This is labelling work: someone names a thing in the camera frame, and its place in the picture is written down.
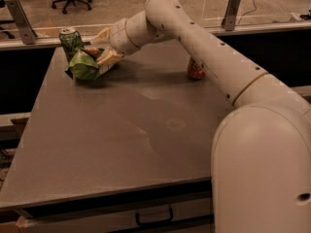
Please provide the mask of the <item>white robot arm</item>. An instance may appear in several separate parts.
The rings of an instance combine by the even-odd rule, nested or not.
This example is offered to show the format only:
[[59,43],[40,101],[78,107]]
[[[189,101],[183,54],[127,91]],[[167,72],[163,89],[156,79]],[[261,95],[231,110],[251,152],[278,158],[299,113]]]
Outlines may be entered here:
[[130,55],[168,38],[235,108],[211,150],[215,232],[311,233],[311,106],[303,97],[196,24],[178,0],[147,0],[92,43]]

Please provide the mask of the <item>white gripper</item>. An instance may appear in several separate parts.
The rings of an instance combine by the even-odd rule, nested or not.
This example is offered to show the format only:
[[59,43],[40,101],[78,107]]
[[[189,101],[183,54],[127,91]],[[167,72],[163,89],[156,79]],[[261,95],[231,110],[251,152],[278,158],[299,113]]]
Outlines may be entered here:
[[107,44],[110,42],[111,48],[106,48],[96,59],[98,65],[113,65],[122,60],[123,55],[131,55],[138,51],[126,32],[127,19],[123,18],[115,22],[111,28],[103,28],[90,42],[93,45]]

